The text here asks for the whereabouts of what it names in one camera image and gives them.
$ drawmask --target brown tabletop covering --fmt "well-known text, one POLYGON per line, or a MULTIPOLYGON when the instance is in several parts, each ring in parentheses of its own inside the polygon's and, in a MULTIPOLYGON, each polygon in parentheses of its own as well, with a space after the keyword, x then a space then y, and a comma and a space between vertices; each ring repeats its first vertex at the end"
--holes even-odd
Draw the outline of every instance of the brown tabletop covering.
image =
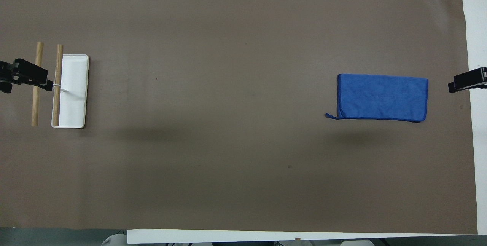
POLYGON ((462 0, 0 0, 0 60, 90 56, 86 126, 0 93, 0 225, 477 232, 462 0), (340 120, 336 75, 430 80, 423 123, 340 120))

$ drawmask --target wooden handle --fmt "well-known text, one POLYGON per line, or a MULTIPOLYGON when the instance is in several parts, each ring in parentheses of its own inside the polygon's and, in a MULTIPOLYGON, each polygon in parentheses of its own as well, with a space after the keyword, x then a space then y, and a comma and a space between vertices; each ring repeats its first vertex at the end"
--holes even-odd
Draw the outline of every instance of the wooden handle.
MULTIPOLYGON (((62 72, 62 45, 57 45, 56 74, 54 84, 61 84, 62 72)), ((61 100, 61 86, 54 86, 54 109, 53 109, 53 126, 59 126, 59 102, 61 100)))
MULTIPOLYGON (((42 66, 42 50, 44 49, 44 43, 37 42, 37 48, 35 49, 35 65, 42 66)), ((37 127, 39 121, 39 87, 33 86, 32 95, 32 119, 31 126, 37 127)))

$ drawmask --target brown surface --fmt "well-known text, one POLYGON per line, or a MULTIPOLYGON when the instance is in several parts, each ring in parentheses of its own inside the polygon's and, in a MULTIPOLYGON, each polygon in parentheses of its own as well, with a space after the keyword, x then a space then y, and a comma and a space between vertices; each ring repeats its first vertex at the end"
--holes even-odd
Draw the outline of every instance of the brown surface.
POLYGON ((1 95, 0 224, 476 233, 462 0, 0 0, 0 55, 90 56, 84 129, 1 95), (336 75, 430 79, 424 123, 334 121, 336 75))

